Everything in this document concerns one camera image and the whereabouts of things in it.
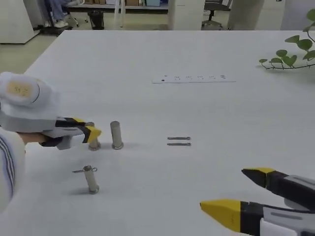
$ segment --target hand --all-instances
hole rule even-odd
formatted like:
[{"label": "hand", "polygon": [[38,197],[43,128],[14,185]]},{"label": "hand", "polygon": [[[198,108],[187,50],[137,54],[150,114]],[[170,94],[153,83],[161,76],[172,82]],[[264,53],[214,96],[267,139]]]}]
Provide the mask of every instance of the hand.
[{"label": "hand", "polygon": [[18,133],[22,138],[24,144],[28,143],[43,143],[46,141],[46,137],[39,133]]}]

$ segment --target plant leaf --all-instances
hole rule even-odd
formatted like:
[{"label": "plant leaf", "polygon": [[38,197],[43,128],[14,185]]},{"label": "plant leaf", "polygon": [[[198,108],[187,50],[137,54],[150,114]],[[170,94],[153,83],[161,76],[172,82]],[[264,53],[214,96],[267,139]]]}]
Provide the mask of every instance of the plant leaf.
[{"label": "plant leaf", "polygon": [[307,52],[306,55],[303,57],[303,60],[313,59],[313,58],[315,58],[315,50],[311,50]]},{"label": "plant leaf", "polygon": [[282,63],[282,60],[280,58],[272,58],[270,60],[271,63]]},{"label": "plant leaf", "polygon": [[292,67],[293,64],[296,62],[296,59],[297,59],[297,56],[296,56],[296,55],[293,55],[293,56],[290,57],[290,58],[289,58],[288,56],[284,56],[284,57],[282,58],[282,61],[283,61],[286,65]]},{"label": "plant leaf", "polygon": [[267,61],[267,59],[260,59],[259,62],[260,63],[265,63]]},{"label": "plant leaf", "polygon": [[315,9],[309,10],[309,12],[307,13],[306,17],[310,21],[315,21]]},{"label": "plant leaf", "polygon": [[278,50],[277,52],[276,52],[276,54],[277,54],[277,56],[279,56],[279,57],[284,57],[284,56],[286,56],[286,54],[287,54],[287,50]]},{"label": "plant leaf", "polygon": [[312,26],[307,26],[306,28],[303,29],[303,32],[308,32],[308,31],[310,31],[311,28],[312,28]]},{"label": "plant leaf", "polygon": [[310,41],[309,39],[302,39],[298,41],[296,44],[300,49],[305,51],[308,51],[313,46],[313,42]]},{"label": "plant leaf", "polygon": [[297,43],[299,40],[300,40],[300,36],[299,35],[295,35],[295,36],[292,36],[290,38],[287,38],[285,40],[285,42],[287,42],[287,43]]}]

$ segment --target striped sleeve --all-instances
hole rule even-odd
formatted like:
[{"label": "striped sleeve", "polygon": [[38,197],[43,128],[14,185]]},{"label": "striped sleeve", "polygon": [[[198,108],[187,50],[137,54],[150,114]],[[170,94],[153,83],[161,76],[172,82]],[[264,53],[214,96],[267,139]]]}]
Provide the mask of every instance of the striped sleeve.
[{"label": "striped sleeve", "polygon": [[14,132],[0,128],[0,213],[16,193],[25,165],[25,145]]}]

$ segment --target metal pin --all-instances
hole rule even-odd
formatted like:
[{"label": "metal pin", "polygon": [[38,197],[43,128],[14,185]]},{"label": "metal pin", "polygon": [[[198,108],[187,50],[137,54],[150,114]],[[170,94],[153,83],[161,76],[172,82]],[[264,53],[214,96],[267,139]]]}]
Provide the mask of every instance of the metal pin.
[{"label": "metal pin", "polygon": [[96,183],[94,173],[97,171],[97,168],[92,168],[92,166],[85,166],[82,170],[72,171],[73,173],[84,173],[85,179],[87,180],[89,193],[96,194],[99,191],[99,186]]},{"label": "metal pin", "polygon": [[[85,124],[85,126],[92,126],[92,127],[94,127],[95,124],[94,124],[93,122],[87,122],[87,123]],[[89,150],[91,150],[91,151],[97,151],[97,150],[99,150],[99,149],[100,149],[100,142],[98,141],[97,138],[94,139],[93,141],[91,141],[91,142],[89,143]]]},{"label": "metal pin", "polygon": [[118,121],[113,121],[110,123],[110,130],[112,132],[113,144],[112,148],[115,150],[120,150],[124,147],[122,141],[122,134],[120,131],[120,123]]},{"label": "metal pin", "polygon": [[190,137],[168,137],[168,140],[190,140]]},{"label": "metal pin", "polygon": [[191,143],[172,143],[172,144],[167,144],[169,146],[191,146]]}]

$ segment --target power outlet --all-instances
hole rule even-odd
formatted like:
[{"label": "power outlet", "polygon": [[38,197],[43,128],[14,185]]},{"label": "power outlet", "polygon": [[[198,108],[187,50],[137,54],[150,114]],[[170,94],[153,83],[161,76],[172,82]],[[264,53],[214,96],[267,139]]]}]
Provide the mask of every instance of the power outlet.
[{"label": "power outlet", "polygon": [[162,78],[152,80],[153,84],[169,84],[169,83],[224,83],[236,82],[225,75],[197,75],[197,76],[170,76],[164,75]]}]

